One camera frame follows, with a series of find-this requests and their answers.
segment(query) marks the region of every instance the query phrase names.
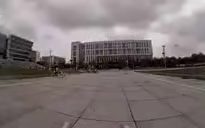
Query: lamp post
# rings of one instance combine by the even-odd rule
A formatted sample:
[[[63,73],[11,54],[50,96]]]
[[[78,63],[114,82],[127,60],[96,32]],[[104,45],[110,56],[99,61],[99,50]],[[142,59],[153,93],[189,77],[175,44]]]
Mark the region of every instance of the lamp post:
[[[167,68],[167,62],[166,62],[166,45],[163,45],[163,60],[164,60],[164,67]]]

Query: paved ground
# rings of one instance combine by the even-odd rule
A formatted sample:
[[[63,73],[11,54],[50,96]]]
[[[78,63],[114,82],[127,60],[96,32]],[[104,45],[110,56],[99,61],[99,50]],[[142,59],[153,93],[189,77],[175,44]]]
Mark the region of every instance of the paved ground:
[[[0,81],[0,128],[205,128],[205,81],[131,71]]]

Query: cloudy sky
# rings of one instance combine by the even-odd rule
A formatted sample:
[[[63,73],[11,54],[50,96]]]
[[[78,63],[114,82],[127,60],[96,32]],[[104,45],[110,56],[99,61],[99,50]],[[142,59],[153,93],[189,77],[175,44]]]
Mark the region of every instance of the cloudy sky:
[[[205,0],[0,0],[0,32],[70,58],[72,41],[152,39],[154,56],[205,52]]]

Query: pole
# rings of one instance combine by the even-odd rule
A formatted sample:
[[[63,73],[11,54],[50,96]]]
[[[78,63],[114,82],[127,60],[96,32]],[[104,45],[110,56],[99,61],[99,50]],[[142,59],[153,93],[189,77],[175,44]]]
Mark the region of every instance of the pole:
[[[162,54],[163,54],[163,60],[164,60],[164,67],[167,68],[167,62],[166,62],[166,49],[165,49],[166,46],[163,45],[162,47],[163,47],[163,53],[162,53]]]
[[[49,59],[49,70],[51,70],[51,66],[52,66],[52,50],[50,50],[50,59]]]

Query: grass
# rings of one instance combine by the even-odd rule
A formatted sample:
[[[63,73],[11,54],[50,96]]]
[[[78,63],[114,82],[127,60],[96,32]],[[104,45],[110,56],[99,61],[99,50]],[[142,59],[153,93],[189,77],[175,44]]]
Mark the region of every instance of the grass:
[[[166,75],[181,77],[183,79],[201,79],[205,80],[205,67],[192,67],[192,68],[180,68],[180,69],[168,69],[168,70],[143,70],[138,71],[143,73],[151,73],[157,75]]]
[[[21,68],[1,68],[0,79],[27,79],[50,76],[50,71]]]

